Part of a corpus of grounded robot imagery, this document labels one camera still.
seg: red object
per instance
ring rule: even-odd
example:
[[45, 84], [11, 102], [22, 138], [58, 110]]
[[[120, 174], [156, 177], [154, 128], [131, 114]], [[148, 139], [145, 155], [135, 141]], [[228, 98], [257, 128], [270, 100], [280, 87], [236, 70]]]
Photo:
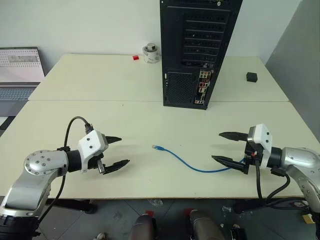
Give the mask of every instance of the red object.
[[183, 216], [188, 216], [190, 215], [191, 211], [193, 210], [193, 208], [185, 208], [183, 210]]
[[153, 218], [154, 215], [155, 215], [155, 212], [154, 212], [154, 211], [146, 210], [145, 213], [148, 214], [151, 218]]

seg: laptop keyboard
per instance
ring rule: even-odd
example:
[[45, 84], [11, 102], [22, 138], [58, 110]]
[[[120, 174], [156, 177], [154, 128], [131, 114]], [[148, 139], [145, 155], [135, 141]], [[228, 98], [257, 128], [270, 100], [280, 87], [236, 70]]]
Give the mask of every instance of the laptop keyboard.
[[27, 101], [33, 87], [0, 87], [0, 101]]

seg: white cylindrical object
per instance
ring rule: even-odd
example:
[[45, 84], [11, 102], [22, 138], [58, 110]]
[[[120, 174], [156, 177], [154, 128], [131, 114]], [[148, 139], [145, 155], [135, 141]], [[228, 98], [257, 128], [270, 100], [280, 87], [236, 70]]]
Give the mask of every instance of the white cylindrical object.
[[148, 43], [146, 46], [143, 47], [142, 51], [144, 54], [144, 61], [147, 64], [155, 64], [159, 62], [160, 53], [157, 46], [154, 43]]

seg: small black box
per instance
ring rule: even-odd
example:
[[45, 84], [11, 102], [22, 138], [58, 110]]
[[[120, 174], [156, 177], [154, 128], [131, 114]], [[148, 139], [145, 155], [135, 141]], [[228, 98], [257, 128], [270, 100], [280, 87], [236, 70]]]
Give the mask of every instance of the small black box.
[[256, 83], [258, 81], [258, 75], [254, 72], [248, 72], [246, 74], [246, 80], [248, 82], [253, 82], [253, 83]]

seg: metal base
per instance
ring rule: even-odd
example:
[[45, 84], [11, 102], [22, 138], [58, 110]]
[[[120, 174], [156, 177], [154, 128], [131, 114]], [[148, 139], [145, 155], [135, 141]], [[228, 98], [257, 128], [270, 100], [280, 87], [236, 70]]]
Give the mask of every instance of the metal base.
[[[46, 205], [53, 202], [54, 199], [48, 199]], [[86, 214], [94, 214], [97, 211], [97, 205], [90, 203], [90, 200], [58, 199], [54, 206], [65, 209], [84, 211]]]

